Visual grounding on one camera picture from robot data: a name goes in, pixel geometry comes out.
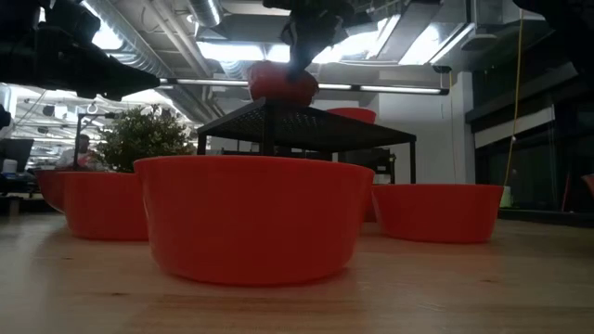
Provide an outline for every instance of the metal grid platform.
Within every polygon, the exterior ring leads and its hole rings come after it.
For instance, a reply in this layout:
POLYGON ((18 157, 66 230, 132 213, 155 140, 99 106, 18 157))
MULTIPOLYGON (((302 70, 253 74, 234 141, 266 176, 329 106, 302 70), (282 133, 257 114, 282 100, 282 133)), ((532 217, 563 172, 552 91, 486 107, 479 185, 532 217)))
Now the metal grid platform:
POLYGON ((198 154, 202 155, 206 153, 208 135, 261 143, 262 154, 266 156, 275 155, 275 146, 344 152, 408 143, 411 182, 416 178, 415 135, 265 98, 202 126, 198 135, 198 154))

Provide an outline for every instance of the green plant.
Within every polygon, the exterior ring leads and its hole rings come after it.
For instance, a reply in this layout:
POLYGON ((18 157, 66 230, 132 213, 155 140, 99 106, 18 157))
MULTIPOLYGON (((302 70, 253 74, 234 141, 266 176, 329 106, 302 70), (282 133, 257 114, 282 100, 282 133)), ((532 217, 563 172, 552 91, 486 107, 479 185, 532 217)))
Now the green plant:
POLYGON ((143 107, 129 109, 110 126, 99 130, 102 143, 97 159, 122 173, 134 172, 134 161, 144 158, 188 154, 185 126, 174 118, 163 118, 153 111, 142 114, 143 107))

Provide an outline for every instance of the red object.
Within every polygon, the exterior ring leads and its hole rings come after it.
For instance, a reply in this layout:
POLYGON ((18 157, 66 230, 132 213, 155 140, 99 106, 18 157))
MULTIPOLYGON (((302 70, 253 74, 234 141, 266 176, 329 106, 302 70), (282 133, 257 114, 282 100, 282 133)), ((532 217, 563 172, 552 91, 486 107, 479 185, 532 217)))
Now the red object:
POLYGON ((238 156, 145 159, 135 170, 161 269, 241 286, 339 272, 353 255, 374 174, 345 163, 238 156))
POLYGON ((365 108, 336 108, 329 109, 328 112, 370 124, 373 124, 378 116, 375 111, 365 108))
POLYGON ((149 238, 142 192, 133 173, 60 173, 68 228, 79 238, 149 238))
POLYGON ((248 75, 252 99, 266 97, 304 107, 309 106, 319 89, 316 78, 303 71, 302 76, 295 82, 289 82, 288 73, 287 64, 272 61, 259 61, 253 64, 248 75))
POLYGON ((377 222, 377 218, 375 217, 375 208, 373 207, 373 195, 371 192, 369 192, 369 197, 365 208, 365 221, 367 223, 377 222))
POLYGON ((39 170, 35 171, 35 177, 47 204, 59 212, 64 212, 64 184, 63 179, 58 177, 60 172, 64 171, 39 170))
POLYGON ((491 238, 502 186, 398 185, 373 187, 376 214, 390 237, 481 243, 491 238))

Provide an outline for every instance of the wall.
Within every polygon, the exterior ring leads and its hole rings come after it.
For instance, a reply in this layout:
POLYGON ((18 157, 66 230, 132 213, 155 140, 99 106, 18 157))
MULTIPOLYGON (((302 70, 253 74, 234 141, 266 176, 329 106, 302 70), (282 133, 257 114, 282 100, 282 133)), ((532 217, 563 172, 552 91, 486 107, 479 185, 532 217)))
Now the wall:
MULTIPOLYGON (((449 96, 381 94, 368 107, 379 111, 377 124, 417 136, 418 183, 474 182, 474 147, 464 122, 464 113, 471 109, 469 73, 460 74, 449 96)), ((396 155, 396 183, 409 183, 408 144, 391 150, 396 155)))

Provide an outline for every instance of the red bowl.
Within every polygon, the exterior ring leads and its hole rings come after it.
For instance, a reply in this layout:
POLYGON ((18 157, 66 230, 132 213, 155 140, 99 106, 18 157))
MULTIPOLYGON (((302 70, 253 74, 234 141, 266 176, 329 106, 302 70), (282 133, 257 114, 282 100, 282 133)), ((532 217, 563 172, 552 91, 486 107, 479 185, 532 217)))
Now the red bowl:
POLYGON ((271 157, 153 158, 135 170, 161 269, 241 286, 340 271, 373 181, 364 167, 271 157))
POLYGON ((64 184, 63 179, 58 177, 59 170, 35 171, 37 185, 45 202, 59 212, 64 212, 64 184))
POLYGON ((316 78, 306 71, 296 81, 289 82, 287 64, 259 61, 250 67, 248 73, 253 100, 266 97, 307 107, 318 91, 316 78))
POLYGON ((370 124, 375 123, 375 119, 377 117, 375 111, 365 108, 336 108, 328 109, 328 112, 370 124))
POLYGON ((373 195, 371 192, 369 192, 368 201, 365 206, 365 221, 367 223, 377 222, 377 218, 375 217, 375 208, 373 207, 373 195))
POLYGON ((68 228, 79 238, 148 240, 138 178, 133 173, 60 173, 68 228))
POLYGON ((372 191, 378 221, 390 237, 481 243, 493 233, 503 187, 398 185, 372 191))

